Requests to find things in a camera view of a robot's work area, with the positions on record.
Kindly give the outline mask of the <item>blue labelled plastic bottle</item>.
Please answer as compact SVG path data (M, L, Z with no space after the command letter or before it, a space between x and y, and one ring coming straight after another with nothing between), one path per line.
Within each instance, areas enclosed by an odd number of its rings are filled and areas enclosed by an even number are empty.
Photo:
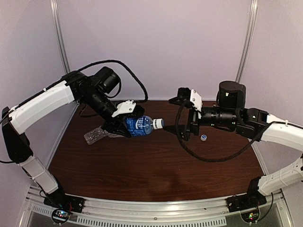
M149 116L139 118L126 118L125 125L132 137L147 136L153 130L153 120Z

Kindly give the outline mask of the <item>clear unlabelled plastic bottle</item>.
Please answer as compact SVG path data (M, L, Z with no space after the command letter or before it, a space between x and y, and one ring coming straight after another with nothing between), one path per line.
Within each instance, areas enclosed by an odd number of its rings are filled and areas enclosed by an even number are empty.
M114 134L114 133L110 133L106 130L101 129L100 127L95 128L94 130L92 130L84 135L84 139L88 145L92 145L93 143L97 142L98 140L100 140L104 137L121 138L123 136Z

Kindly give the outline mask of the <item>white cap of clear bottle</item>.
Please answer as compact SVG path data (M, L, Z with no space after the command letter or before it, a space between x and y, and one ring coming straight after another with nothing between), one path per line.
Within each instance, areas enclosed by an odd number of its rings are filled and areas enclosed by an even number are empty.
M202 134L200 137L201 141L206 141L207 140L207 136L205 134Z

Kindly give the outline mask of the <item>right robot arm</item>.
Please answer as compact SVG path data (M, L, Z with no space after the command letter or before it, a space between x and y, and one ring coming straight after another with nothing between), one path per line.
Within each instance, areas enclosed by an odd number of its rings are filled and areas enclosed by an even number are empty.
M246 87L235 81L220 82L216 104L213 106L204 106L201 96L195 90L180 87L177 96L169 100L170 104L179 106L171 132L177 136L181 147L189 155L208 163L234 159L255 141L273 142L302 151L302 126L257 108L245 108L245 100ZM250 142L240 151L227 157L201 157L184 143L191 134L198 135L201 126L235 132L250 139Z

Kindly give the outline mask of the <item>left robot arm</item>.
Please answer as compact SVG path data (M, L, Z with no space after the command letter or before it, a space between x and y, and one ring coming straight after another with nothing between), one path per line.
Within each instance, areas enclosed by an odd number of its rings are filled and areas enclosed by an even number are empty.
M143 116L144 109L133 100L117 105L110 101L108 93L119 82L118 75L108 67L103 67L93 76L73 71L21 104L4 108L2 134L10 160L21 166L45 193L56 194L59 183L35 157L25 135L26 130L56 109L79 101L105 120L104 130L131 137L125 119Z

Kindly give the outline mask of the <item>left circuit board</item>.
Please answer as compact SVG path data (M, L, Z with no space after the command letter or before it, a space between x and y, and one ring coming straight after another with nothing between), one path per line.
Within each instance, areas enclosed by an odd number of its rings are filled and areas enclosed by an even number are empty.
M56 224L64 224L66 223L69 218L70 218L71 214L61 210L61 209L55 209L52 213L51 213L51 219L54 223Z

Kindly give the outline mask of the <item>circuit board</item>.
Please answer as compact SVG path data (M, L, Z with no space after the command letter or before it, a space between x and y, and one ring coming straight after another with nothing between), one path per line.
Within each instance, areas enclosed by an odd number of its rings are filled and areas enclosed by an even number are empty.
M66 223L69 218L70 218L71 214L61 210L61 209L55 209L52 213L51 213L51 219L54 223L56 224L64 224Z
M260 218L260 210L259 208L248 210L240 213L241 219L248 224L253 224L258 222Z

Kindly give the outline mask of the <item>right circuit board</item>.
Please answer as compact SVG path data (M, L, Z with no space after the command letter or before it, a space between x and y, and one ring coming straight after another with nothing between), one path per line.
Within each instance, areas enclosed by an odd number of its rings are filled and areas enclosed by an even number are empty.
M258 222L260 218L260 210L259 208L248 210L240 213L241 219L248 224L253 224Z

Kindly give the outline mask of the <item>right aluminium frame post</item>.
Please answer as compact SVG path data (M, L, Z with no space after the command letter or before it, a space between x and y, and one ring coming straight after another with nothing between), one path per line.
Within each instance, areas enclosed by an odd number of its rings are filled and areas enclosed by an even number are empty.
M243 45L240 63L235 79L235 81L238 83L241 82L241 79L244 74L245 66L248 60L250 46L253 39L255 25L257 21L257 15L258 15L258 0L252 0L250 3L249 18L248 18L247 30L244 39L244 45Z

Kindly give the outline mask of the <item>aluminium frame post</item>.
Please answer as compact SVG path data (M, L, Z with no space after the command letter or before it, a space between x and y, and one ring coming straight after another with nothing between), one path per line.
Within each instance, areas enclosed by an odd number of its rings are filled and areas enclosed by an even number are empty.
M64 39L63 39L63 33L62 33L62 27L61 27L61 22L60 22L60 14L59 14L57 0L50 0L50 6L51 6L51 13L52 13L52 18L53 18L53 25L54 25L56 40L57 40L58 48L59 48L59 54L61 57L64 72L67 74L70 72L70 66L69 66L69 62L68 62Z
M247 30L244 39L244 45L243 45L240 63L235 79L235 81L238 83L241 82L241 79L244 74L245 66L248 60L250 46L253 39L255 25L257 21L257 15L258 15L258 0L252 0L250 3L249 18L248 18Z

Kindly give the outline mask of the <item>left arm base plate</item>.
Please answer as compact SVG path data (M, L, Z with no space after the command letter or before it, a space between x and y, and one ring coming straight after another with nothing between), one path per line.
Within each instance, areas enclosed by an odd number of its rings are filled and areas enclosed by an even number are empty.
M82 213L84 199L64 193L52 193L46 195L44 204L64 211Z

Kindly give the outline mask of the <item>front aluminium rail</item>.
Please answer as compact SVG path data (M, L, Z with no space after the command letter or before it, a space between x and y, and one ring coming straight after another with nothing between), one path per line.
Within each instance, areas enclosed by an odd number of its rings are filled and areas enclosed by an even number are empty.
M258 207L257 224L246 223L245 212L229 212L227 197L194 201L133 202L84 197L82 213L73 215L64 224L51 219L55 208L44 204L40 188L31 185L26 195L17 227L294 227L282 191L267 196L267 203Z

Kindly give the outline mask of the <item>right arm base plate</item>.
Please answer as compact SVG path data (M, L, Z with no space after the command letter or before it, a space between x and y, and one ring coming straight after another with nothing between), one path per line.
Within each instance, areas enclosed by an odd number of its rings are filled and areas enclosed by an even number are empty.
M263 195L234 195L226 199L229 212L242 211L252 208L258 208L260 205L267 203L266 197Z

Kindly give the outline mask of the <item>left aluminium frame post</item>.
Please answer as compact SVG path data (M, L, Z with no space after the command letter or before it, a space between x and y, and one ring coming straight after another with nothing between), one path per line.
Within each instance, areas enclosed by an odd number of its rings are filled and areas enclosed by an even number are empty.
M52 18L53 18L53 25L54 25L56 40L57 40L58 48L59 48L59 54L61 57L64 72L67 74L70 72L70 66L69 66L69 62L68 62L64 39L63 39L63 33L62 33L62 27L61 27L61 22L60 22L60 14L59 14L57 0L50 0L50 6L51 6L51 13L52 13Z

